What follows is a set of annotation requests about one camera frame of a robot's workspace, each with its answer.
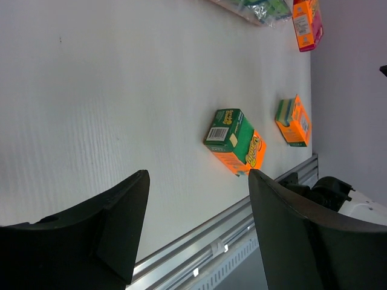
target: barcode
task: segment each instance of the barcode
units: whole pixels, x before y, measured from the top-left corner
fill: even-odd
[[[304,130],[305,134],[307,134],[308,130],[309,130],[309,124],[308,124],[307,119],[305,118],[304,114],[301,115],[300,124],[301,124],[302,130]]]
[[[207,141],[224,141],[229,128],[214,127],[208,133]]]

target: gray wall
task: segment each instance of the gray wall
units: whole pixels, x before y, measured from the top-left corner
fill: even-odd
[[[387,205],[387,2],[323,0],[312,62],[313,150],[333,175]]]

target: green and orange box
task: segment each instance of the green and orange box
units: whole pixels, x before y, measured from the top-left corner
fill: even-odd
[[[290,146],[308,146],[312,125],[299,95],[279,102],[276,123]]]
[[[238,176],[260,169],[266,151],[265,141],[240,109],[217,110],[204,145]]]

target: plastic bag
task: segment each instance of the plastic bag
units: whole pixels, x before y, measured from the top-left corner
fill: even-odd
[[[277,21],[291,19],[285,0],[211,0],[256,25],[274,27]]]

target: box label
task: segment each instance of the box label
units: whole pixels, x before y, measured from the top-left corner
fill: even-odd
[[[309,124],[304,113],[301,113],[300,125],[302,130],[304,130],[304,134],[306,135],[309,131]]]
[[[251,142],[250,142],[250,148],[249,152],[246,155],[246,162],[254,168],[256,166],[256,154],[257,151],[260,151],[261,148],[258,148],[258,145],[262,147],[262,140],[259,139],[257,135],[254,135]]]
[[[298,36],[303,36],[310,33],[309,21],[307,15],[302,15],[294,19],[294,27]]]

